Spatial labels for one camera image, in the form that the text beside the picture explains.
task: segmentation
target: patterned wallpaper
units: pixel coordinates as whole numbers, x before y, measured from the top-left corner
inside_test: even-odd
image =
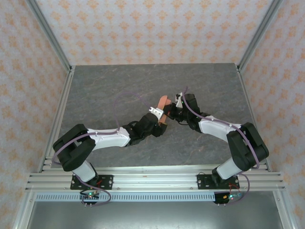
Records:
[[[272,0],[38,0],[72,65],[239,63]]]
[[[66,76],[25,0],[0,1],[0,228],[36,172]]]
[[[272,168],[305,225],[305,5],[284,0],[243,73]]]

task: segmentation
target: black bracket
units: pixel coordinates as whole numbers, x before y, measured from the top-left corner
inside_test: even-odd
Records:
[[[198,189],[237,189],[235,186],[231,186],[230,184],[236,185],[238,188],[239,186],[239,180],[237,176],[232,176],[229,179],[225,180],[222,183],[215,184],[215,182],[212,180],[212,174],[198,174],[197,175],[197,185]]]
[[[113,175],[99,175],[96,182],[97,187],[105,190],[112,190]],[[90,190],[91,188],[82,184],[76,176],[72,176],[71,190]]]

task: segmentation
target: gray marble surface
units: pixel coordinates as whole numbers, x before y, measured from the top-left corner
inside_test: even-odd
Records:
[[[92,129],[114,129],[112,104],[124,91],[138,93],[156,106],[161,96],[174,95],[189,87],[201,111],[231,122],[251,122],[235,65],[148,64],[77,66],[61,124],[60,136],[83,123]],[[116,106],[120,125],[146,114],[147,108],[132,95]],[[218,164],[230,157],[226,142],[200,134],[167,119],[167,130],[159,138],[150,136],[136,146],[93,151],[88,161],[95,167]]]

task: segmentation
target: slotted white strip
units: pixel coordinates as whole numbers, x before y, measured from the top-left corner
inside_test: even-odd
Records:
[[[87,201],[106,201],[108,195],[100,193],[99,200],[88,199]],[[66,192],[42,192],[38,193],[38,202],[79,202],[82,196],[79,193]],[[111,202],[181,202],[181,201],[215,201],[213,192],[179,192],[179,193],[156,193],[156,192],[131,192],[112,193]]]

